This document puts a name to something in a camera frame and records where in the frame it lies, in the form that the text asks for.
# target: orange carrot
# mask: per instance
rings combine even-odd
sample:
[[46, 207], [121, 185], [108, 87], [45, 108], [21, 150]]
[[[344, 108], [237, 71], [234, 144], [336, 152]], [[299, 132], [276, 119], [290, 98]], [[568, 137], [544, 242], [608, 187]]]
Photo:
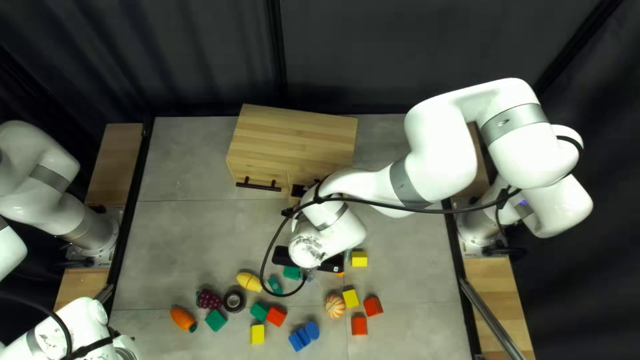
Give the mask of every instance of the orange carrot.
[[177, 307], [171, 309], [171, 318], [182, 330], [194, 332], [198, 327], [196, 325], [196, 321], [191, 317], [191, 315], [189, 315], [189, 313], [185, 310], [178, 309]]

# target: red cube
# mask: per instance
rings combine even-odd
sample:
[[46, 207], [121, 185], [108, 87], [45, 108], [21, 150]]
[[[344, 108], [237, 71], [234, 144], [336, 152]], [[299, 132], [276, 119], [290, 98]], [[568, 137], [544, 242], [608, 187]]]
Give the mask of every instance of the red cube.
[[365, 300], [363, 303], [364, 309], [367, 311], [367, 316], [372, 317], [374, 315], [382, 314], [382, 304], [377, 296], [373, 296]]
[[351, 335], [367, 334], [367, 318], [364, 316], [354, 316], [351, 318]]
[[287, 312], [275, 306], [271, 306], [271, 309], [269, 309], [269, 312], [267, 313], [267, 321], [277, 327], [280, 327], [280, 325], [282, 325], [282, 322], [284, 322], [284, 318], [286, 317]]

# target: black tape roll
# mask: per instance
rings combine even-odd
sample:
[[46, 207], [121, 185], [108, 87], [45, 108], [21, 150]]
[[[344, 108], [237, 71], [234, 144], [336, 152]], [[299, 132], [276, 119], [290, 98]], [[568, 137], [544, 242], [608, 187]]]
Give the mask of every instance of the black tape roll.
[[246, 299], [240, 291], [231, 290], [225, 294], [222, 304], [229, 313], [239, 313], [246, 306]]

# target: drawer handle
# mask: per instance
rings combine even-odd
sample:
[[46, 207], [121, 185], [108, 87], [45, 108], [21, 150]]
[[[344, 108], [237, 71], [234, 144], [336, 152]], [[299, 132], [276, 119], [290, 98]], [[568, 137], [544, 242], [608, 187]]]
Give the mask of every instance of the drawer handle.
[[236, 183], [236, 186], [239, 187], [239, 188], [269, 190], [271, 192], [281, 192], [282, 191], [282, 188], [276, 187], [276, 181], [275, 180], [271, 180], [271, 186], [256, 185], [256, 184], [250, 184], [249, 183], [249, 177], [248, 176], [244, 177], [244, 182], [243, 183]]

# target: green cube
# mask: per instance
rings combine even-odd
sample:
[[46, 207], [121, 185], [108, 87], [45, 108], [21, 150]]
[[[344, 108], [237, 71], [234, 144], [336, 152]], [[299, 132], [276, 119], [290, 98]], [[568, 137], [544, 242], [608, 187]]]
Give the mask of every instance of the green cube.
[[256, 302], [252, 307], [251, 307], [251, 315], [253, 315], [256, 319], [260, 320], [260, 321], [264, 321], [264, 319], [267, 318], [267, 313], [269, 312], [269, 307], [267, 305], [264, 305], [261, 302]]
[[300, 280], [300, 268], [297, 266], [285, 266], [284, 277], [294, 280]]
[[278, 279], [276, 279], [275, 275], [269, 278], [269, 285], [274, 293], [282, 295], [282, 288], [278, 284]]
[[222, 329], [227, 323], [227, 319], [225, 319], [218, 310], [211, 311], [211, 314], [209, 314], [204, 321], [206, 321], [211, 330], [215, 332]]

